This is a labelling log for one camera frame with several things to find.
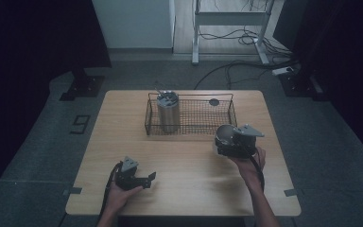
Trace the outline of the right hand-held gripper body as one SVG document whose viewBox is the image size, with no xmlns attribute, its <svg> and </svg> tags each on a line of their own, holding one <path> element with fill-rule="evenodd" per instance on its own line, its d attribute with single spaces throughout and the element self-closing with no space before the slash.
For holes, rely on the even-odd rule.
<svg viewBox="0 0 363 227">
<path fill-rule="evenodd" d="M 256 152 L 256 138 L 264 137 L 264 134 L 257 129 L 245 124 L 241 127 L 235 127 L 236 135 L 233 144 L 223 145 L 222 148 L 229 148 L 233 151 L 234 158 L 248 159 Z"/>
</svg>

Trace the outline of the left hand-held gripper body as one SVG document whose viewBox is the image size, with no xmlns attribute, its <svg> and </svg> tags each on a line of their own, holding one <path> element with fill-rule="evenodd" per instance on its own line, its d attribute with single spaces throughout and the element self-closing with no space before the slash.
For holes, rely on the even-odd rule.
<svg viewBox="0 0 363 227">
<path fill-rule="evenodd" d="M 137 171 L 138 162 L 126 156 L 120 161 L 114 170 L 115 183 L 124 190 L 130 190 L 137 187 L 137 179 L 135 173 Z"/>
</svg>

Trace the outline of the white mug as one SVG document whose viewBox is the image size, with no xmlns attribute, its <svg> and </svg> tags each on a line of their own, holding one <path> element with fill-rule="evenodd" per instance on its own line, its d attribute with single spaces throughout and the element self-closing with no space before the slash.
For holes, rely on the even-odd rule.
<svg viewBox="0 0 363 227">
<path fill-rule="evenodd" d="M 236 135 L 235 126 L 233 125 L 221 125 L 216 130 L 216 136 L 218 136 L 223 145 L 233 144 L 234 136 Z"/>
</svg>

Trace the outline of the dark wire basket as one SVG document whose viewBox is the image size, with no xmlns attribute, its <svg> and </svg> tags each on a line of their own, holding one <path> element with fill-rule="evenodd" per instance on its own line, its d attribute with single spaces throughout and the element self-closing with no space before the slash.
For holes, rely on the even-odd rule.
<svg viewBox="0 0 363 227">
<path fill-rule="evenodd" d="M 145 119 L 147 135 L 214 134 L 221 125 L 237 126 L 233 94 L 178 94 L 181 125 L 177 131 L 166 133 L 160 126 L 157 96 L 155 93 L 148 94 Z M 218 99 L 219 105 L 210 105 L 209 100 L 212 98 Z"/>
</svg>

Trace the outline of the stainless steel tumbler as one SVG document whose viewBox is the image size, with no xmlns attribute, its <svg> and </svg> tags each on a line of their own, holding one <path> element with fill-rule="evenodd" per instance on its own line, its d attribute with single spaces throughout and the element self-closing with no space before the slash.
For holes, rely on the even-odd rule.
<svg viewBox="0 0 363 227">
<path fill-rule="evenodd" d="M 157 108 L 161 129 L 172 133 L 181 125 L 179 96 L 174 91 L 163 91 L 157 96 Z"/>
</svg>

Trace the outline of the metal straw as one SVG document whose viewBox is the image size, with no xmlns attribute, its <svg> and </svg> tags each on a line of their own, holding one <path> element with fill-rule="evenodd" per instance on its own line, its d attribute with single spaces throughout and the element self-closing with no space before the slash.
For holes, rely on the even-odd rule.
<svg viewBox="0 0 363 227">
<path fill-rule="evenodd" d="M 162 97 L 162 98 L 165 98 L 165 99 L 167 99 L 167 96 L 166 96 L 166 94 L 164 93 L 164 91 L 163 90 L 161 90 L 160 89 L 160 87 L 156 84 L 156 83 L 154 83 L 154 90 Z"/>
</svg>

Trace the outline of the person's left hand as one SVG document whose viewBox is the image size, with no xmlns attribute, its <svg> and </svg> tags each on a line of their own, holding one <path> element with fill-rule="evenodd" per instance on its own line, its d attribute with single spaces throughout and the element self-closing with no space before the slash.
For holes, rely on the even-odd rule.
<svg viewBox="0 0 363 227">
<path fill-rule="evenodd" d="M 107 198 L 105 211 L 111 215 L 118 213 L 127 203 L 127 201 L 143 190 L 142 186 L 137 186 L 130 190 L 120 188 L 116 183 L 110 186 L 110 192 Z"/>
</svg>

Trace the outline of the person's right hand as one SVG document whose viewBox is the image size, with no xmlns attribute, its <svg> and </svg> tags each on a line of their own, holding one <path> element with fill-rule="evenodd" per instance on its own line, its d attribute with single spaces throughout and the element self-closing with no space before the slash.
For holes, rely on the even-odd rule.
<svg viewBox="0 0 363 227">
<path fill-rule="evenodd" d="M 266 163 L 266 152 L 260 147 L 257 147 L 256 149 L 257 151 L 253 156 L 253 160 L 258 165 L 259 169 L 263 170 Z M 255 164 L 250 159 L 232 158 L 232 161 L 237 165 L 239 173 L 248 189 L 262 188 L 262 177 L 258 173 Z"/>
</svg>

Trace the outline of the black stand base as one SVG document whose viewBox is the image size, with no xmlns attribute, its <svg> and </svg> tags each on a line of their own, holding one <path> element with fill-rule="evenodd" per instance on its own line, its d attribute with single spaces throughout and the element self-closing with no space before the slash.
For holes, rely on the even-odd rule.
<svg viewBox="0 0 363 227">
<path fill-rule="evenodd" d="M 74 76 L 68 91 L 63 93 L 60 101 L 73 101 L 77 97 L 96 97 L 100 91 L 104 76 L 88 76 L 83 68 L 71 71 Z"/>
<path fill-rule="evenodd" d="M 315 101 L 328 101 L 326 90 L 321 86 L 315 75 L 301 76 L 286 73 L 278 77 L 286 96 L 311 97 Z"/>
</svg>

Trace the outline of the white power strip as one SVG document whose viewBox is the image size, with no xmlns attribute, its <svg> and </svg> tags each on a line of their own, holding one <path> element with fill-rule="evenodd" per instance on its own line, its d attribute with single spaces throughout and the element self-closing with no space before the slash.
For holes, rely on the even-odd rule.
<svg viewBox="0 0 363 227">
<path fill-rule="evenodd" d="M 288 67 L 283 67 L 283 68 L 278 68 L 278 69 L 272 70 L 272 75 L 279 76 L 279 75 L 283 75 L 283 74 L 287 74 L 287 73 L 292 73 L 293 71 L 294 71 L 294 69 L 292 67 L 288 66 Z"/>
</svg>

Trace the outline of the dark curtain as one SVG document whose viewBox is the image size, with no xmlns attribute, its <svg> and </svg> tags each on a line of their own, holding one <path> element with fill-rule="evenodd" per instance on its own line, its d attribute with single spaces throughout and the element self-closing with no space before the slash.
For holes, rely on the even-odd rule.
<svg viewBox="0 0 363 227">
<path fill-rule="evenodd" d="M 0 0 L 0 177 L 42 111 L 50 81 L 110 64 L 93 0 Z"/>
<path fill-rule="evenodd" d="M 363 144 L 363 0 L 284 0 L 273 37 L 315 75 Z"/>
</svg>

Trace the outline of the white desk frame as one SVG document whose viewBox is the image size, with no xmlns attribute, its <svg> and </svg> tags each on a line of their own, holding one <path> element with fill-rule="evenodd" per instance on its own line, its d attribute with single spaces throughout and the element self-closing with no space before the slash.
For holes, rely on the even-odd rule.
<svg viewBox="0 0 363 227">
<path fill-rule="evenodd" d="M 253 39 L 253 44 L 261 63 L 269 64 L 264 39 L 274 2 L 275 0 L 269 0 L 267 8 L 263 11 L 213 12 L 201 11 L 200 0 L 193 0 L 192 63 L 199 63 L 199 29 L 201 26 L 259 26 L 261 30 Z"/>
</svg>

